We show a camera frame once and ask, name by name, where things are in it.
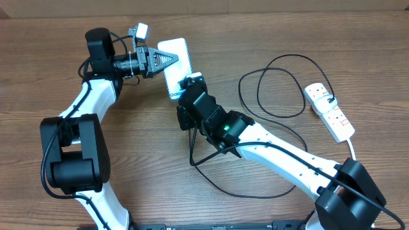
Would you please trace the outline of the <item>Samsung Galaxy smartphone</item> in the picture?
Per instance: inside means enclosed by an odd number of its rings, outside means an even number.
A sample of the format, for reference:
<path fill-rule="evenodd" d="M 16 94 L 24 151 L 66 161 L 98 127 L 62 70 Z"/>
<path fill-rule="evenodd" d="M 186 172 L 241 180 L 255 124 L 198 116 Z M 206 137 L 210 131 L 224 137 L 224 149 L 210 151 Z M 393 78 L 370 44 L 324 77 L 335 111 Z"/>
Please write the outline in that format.
<path fill-rule="evenodd" d="M 164 69 L 164 78 L 170 100 L 178 100 L 184 92 L 179 81 L 192 73 L 189 50 L 184 38 L 176 38 L 158 42 L 158 49 L 164 52 L 176 54 L 177 62 Z"/>

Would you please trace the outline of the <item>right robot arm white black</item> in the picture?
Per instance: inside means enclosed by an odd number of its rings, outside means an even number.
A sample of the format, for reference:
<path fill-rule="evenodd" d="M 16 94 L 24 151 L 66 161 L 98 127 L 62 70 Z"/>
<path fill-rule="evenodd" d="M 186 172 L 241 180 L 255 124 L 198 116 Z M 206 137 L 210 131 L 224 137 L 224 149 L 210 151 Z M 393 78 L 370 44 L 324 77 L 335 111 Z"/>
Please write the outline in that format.
<path fill-rule="evenodd" d="M 202 76 L 179 82 L 177 115 L 182 130 L 200 131 L 218 153 L 259 163 L 294 184 L 314 202 L 305 229 L 372 229 L 386 201 L 365 167 L 312 155 L 276 137 L 252 118 L 226 112 L 208 94 Z"/>

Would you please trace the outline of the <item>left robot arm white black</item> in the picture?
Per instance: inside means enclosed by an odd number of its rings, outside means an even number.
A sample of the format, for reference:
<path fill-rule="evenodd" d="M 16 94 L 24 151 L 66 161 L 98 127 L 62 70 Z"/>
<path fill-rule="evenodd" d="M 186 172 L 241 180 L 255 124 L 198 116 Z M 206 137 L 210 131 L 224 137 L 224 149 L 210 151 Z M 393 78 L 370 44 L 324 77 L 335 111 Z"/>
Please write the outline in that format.
<path fill-rule="evenodd" d="M 40 123 L 43 189 L 55 199 L 80 202 L 95 229 L 137 229 L 109 183 L 111 162 L 100 123 L 125 79 L 152 78 L 178 60 L 176 54 L 146 46 L 146 24 L 129 29 L 127 36 L 133 51 L 117 55 L 114 42 L 123 42 L 122 37 L 104 27 L 88 31 L 89 56 L 78 69 L 81 92 L 67 110 Z"/>

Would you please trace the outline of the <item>white charger plug adapter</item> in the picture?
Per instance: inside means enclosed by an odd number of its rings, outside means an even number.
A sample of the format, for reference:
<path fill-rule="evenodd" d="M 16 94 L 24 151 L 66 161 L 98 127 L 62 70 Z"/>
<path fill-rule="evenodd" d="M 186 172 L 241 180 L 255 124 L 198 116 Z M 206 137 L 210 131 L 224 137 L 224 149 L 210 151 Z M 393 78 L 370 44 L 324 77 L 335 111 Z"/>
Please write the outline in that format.
<path fill-rule="evenodd" d="M 337 99 L 334 95 L 324 95 L 313 101 L 312 108 L 318 115 L 326 114 L 337 106 Z"/>

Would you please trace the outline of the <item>white power strip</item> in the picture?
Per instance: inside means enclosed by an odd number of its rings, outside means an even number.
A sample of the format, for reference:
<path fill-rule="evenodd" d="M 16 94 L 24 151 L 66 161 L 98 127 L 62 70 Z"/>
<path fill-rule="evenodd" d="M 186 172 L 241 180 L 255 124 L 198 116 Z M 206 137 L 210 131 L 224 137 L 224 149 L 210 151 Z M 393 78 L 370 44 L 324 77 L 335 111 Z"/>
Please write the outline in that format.
<path fill-rule="evenodd" d="M 322 83 L 314 83 L 304 89 L 304 95 L 313 104 L 313 101 L 324 95 L 331 95 Z M 336 142 L 350 141 L 355 129 L 339 108 L 338 103 L 335 109 L 322 115 L 318 115 Z"/>

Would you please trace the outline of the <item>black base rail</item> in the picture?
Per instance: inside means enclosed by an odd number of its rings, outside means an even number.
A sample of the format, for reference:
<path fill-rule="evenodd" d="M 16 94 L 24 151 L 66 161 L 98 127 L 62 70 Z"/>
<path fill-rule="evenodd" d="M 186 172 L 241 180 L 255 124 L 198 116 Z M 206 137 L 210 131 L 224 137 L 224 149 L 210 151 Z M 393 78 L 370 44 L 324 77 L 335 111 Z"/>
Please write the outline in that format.
<path fill-rule="evenodd" d="M 136 230 L 297 230 L 305 229 L 303 220 L 275 220 L 271 223 L 247 224 L 135 224 L 131 229 Z"/>

